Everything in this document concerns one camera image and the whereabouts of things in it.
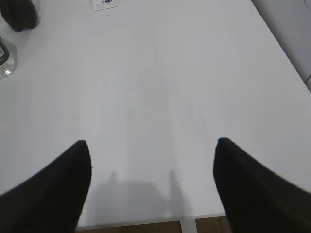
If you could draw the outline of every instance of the paper label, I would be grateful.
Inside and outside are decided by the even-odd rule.
[[[118,6],[118,0],[93,0],[94,11],[109,9]]]

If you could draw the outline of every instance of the table surface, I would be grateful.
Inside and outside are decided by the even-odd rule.
[[[79,226],[216,216],[222,136],[311,191],[310,93],[250,0],[35,2],[36,29],[0,22],[0,193],[85,139]]]

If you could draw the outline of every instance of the dark bottle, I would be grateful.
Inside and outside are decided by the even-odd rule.
[[[38,24],[38,14],[31,0],[0,0],[0,12],[17,32],[33,29]]]

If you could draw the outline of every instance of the black object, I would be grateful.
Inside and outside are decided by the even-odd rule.
[[[38,14],[31,0],[0,0],[4,20],[14,31],[33,29],[38,23]]]
[[[233,233],[311,232],[311,195],[230,139],[219,139],[214,179]]]
[[[0,196],[1,233],[73,233],[91,178],[85,141]]]

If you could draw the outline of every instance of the wooden floor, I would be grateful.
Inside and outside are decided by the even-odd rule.
[[[196,219],[198,233],[231,233],[226,217]],[[181,233],[179,221],[114,227],[77,233]]]

